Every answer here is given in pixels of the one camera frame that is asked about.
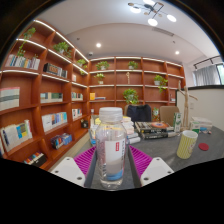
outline yellow cup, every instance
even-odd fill
[[[177,156],[181,159],[188,159],[193,152],[193,148],[197,141],[198,134],[194,131],[183,131],[179,147],[177,149]]]

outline bottle label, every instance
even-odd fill
[[[106,172],[108,180],[122,177],[125,153],[125,139],[105,141]]]

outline chair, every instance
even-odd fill
[[[160,107],[160,120],[173,126],[174,113],[180,112],[177,106],[161,106]]]
[[[127,108],[127,116],[132,122],[136,121],[152,121],[151,107],[146,105],[129,105]]]

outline green plant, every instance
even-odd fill
[[[80,74],[81,75],[84,75],[85,74],[85,72],[83,72],[82,70],[79,70],[79,71],[80,71]]]
[[[98,81],[102,81],[103,78],[105,78],[105,75],[102,73],[97,73],[97,75],[95,75],[94,78],[97,78]]]
[[[53,46],[53,48],[57,51],[57,52],[61,52],[62,50],[63,51],[63,54],[68,57],[68,58],[71,58],[71,52],[72,50],[68,50],[68,44],[66,42],[60,42],[58,44],[55,44]]]
[[[84,59],[79,59],[77,61],[78,64],[84,65],[86,63],[86,61]]]
[[[165,78],[163,78],[162,76],[160,75],[156,75],[155,78],[154,78],[155,81],[160,81],[159,83],[159,92],[161,93],[164,89],[166,89],[166,83],[168,82],[168,80],[166,80]]]
[[[96,64],[96,67],[97,67],[98,70],[101,69],[101,66],[104,66],[107,69],[109,67],[109,64],[108,64],[107,61],[101,61],[101,62]]]
[[[128,62],[128,66],[132,66],[133,68],[138,68],[138,63],[137,62],[135,62],[135,61],[129,61]]]
[[[127,104],[129,104],[129,103],[137,104],[139,102],[138,94],[137,94],[136,90],[134,90],[134,89],[126,89],[123,92],[123,96],[124,96]]]
[[[19,47],[19,50],[17,52],[17,56],[19,56],[19,57],[23,57],[24,56],[24,54],[25,54],[26,51],[23,50],[23,46],[26,43],[26,41],[29,40],[35,32],[36,32],[36,29],[34,27],[32,27],[32,28],[28,29],[27,32],[25,32],[23,34],[24,41],[21,44],[21,46]]]

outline plastic water bottle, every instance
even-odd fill
[[[127,132],[122,125],[122,109],[102,107],[96,129],[97,162],[100,182],[107,190],[116,190],[123,181]]]

